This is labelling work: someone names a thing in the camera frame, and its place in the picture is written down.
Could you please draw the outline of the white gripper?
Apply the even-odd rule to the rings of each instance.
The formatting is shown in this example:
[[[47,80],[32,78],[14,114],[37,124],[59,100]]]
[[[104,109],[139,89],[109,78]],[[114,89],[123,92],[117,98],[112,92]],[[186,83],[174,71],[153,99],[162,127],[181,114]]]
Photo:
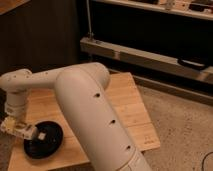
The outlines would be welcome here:
[[[38,135],[38,129],[35,125],[19,121],[10,116],[0,123],[0,130],[23,139],[34,139]]]

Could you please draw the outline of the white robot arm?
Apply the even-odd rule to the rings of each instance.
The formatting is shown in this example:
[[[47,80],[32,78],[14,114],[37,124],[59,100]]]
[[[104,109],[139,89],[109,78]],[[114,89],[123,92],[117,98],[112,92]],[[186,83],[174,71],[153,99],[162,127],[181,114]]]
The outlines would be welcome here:
[[[4,110],[20,120],[32,88],[55,93],[64,118],[96,171],[152,171],[105,95],[110,82],[101,63],[86,63],[33,73],[28,69],[0,76]]]

